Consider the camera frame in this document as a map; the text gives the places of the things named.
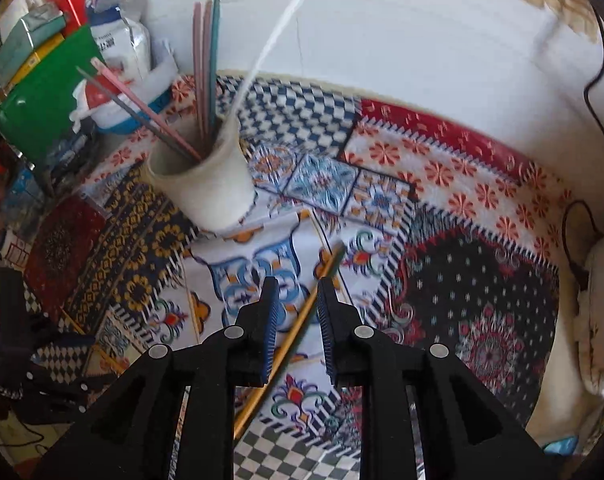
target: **pink stick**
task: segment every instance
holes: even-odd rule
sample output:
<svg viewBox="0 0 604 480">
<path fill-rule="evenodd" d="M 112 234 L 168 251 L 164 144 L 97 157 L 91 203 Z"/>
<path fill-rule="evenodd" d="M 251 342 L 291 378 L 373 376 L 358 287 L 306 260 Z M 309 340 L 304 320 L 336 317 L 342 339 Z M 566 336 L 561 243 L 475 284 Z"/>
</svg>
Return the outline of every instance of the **pink stick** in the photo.
<svg viewBox="0 0 604 480">
<path fill-rule="evenodd" d="M 151 110 L 151 108 L 149 108 L 146 103 L 144 103 L 137 95 L 135 95 L 128 86 L 122 83 L 122 81 L 120 81 L 103 62 L 94 57 L 91 60 L 91 64 L 95 67 L 95 70 L 97 70 L 100 75 L 103 75 L 115 88 L 117 88 L 125 96 L 131 99 L 131 101 L 138 105 L 140 111 L 148 115 L 149 118 L 155 121 L 155 123 L 160 126 L 160 128 L 162 128 L 167 135 L 173 137 L 173 139 L 175 139 L 175 141 L 178 142 L 181 147 L 191 153 L 191 155 L 195 157 L 195 160 L 202 160 L 202 157 L 199 156 L 199 153 L 195 150 L 195 148 L 193 148 L 193 146 L 191 146 L 177 131 L 166 124 L 166 122 L 158 114 Z"/>
<path fill-rule="evenodd" d="M 204 9 L 204 34 L 202 35 L 202 83 L 204 86 L 204 92 L 202 92 L 202 108 L 204 113 L 202 118 L 204 119 L 204 131 L 207 134 L 207 142 L 210 140 L 210 132 L 208 131 L 208 77 L 211 70 L 211 20 L 213 13 L 213 1 L 207 0 L 207 5 Z"/>
<path fill-rule="evenodd" d="M 200 140 L 204 138 L 204 102 L 202 97 L 202 4 L 193 8 L 193 79 L 195 81 L 195 108 Z"/>
</svg>

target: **silver screw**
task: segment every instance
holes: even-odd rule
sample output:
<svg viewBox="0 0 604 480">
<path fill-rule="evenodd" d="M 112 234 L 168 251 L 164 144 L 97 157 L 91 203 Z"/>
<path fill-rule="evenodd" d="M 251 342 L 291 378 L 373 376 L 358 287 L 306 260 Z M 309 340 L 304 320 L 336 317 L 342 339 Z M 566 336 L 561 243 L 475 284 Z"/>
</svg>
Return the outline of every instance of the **silver screw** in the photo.
<svg viewBox="0 0 604 480">
<path fill-rule="evenodd" d="M 153 345 L 149 348 L 148 355 L 152 359 L 162 359 L 168 352 L 166 345 Z"/>
<path fill-rule="evenodd" d="M 224 335 L 229 339 L 237 339 L 244 335 L 244 329 L 239 325 L 231 325 L 224 330 Z"/>
<path fill-rule="evenodd" d="M 448 348 L 445 345 L 440 343 L 435 343 L 430 348 L 431 354 L 434 357 L 439 357 L 440 359 L 446 357 L 448 355 Z"/>
<path fill-rule="evenodd" d="M 360 325 L 356 327 L 354 332 L 357 337 L 360 337 L 362 339 L 368 339 L 369 337 L 373 337 L 373 334 L 375 333 L 375 331 L 370 328 L 370 326 L 366 325 Z"/>
</svg>

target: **wall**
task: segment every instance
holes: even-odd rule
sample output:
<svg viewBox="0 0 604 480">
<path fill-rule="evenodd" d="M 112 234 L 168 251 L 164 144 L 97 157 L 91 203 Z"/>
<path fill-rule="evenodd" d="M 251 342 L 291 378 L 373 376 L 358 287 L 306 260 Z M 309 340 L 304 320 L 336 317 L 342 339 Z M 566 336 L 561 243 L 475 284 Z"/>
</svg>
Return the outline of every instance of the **wall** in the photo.
<svg viewBox="0 0 604 480">
<path fill-rule="evenodd" d="M 192 70 L 196 0 L 150 0 L 147 25 Z M 245 70 L 287 0 L 222 0 L 219 67 Z M 429 108 L 533 156 L 604 227 L 604 139 L 582 102 L 601 46 L 521 0 L 307 0 L 263 67 Z M 604 83 L 592 93 L 604 121 Z"/>
</svg>

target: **yellow box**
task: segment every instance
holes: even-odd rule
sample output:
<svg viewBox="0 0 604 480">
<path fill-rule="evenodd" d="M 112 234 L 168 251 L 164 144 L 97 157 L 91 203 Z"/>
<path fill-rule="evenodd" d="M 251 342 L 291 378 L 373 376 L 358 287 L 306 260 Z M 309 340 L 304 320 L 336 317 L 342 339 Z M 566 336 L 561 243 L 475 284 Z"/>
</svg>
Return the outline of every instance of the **yellow box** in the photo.
<svg viewBox="0 0 604 480">
<path fill-rule="evenodd" d="M 36 50 L 34 50 L 27 60 L 18 69 L 18 72 L 12 77 L 9 84 L 6 86 L 6 93 L 8 94 L 15 85 L 17 85 L 27 74 L 33 70 L 40 61 L 42 61 L 48 54 L 50 54 L 55 47 L 64 41 L 64 36 L 57 33 L 51 36 L 47 41 L 42 43 Z"/>
</svg>

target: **green container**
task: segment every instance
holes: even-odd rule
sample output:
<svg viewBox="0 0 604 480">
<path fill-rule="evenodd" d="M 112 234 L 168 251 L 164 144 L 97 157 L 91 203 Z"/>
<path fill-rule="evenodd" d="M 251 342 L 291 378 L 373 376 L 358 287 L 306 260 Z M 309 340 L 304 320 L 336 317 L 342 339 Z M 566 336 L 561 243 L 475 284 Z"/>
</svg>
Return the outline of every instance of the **green container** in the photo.
<svg viewBox="0 0 604 480">
<path fill-rule="evenodd" d="M 0 133 L 37 164 L 71 127 L 73 90 L 83 79 L 79 66 L 95 74 L 91 58 L 102 59 L 91 29 L 80 27 L 20 81 L 0 105 Z"/>
</svg>

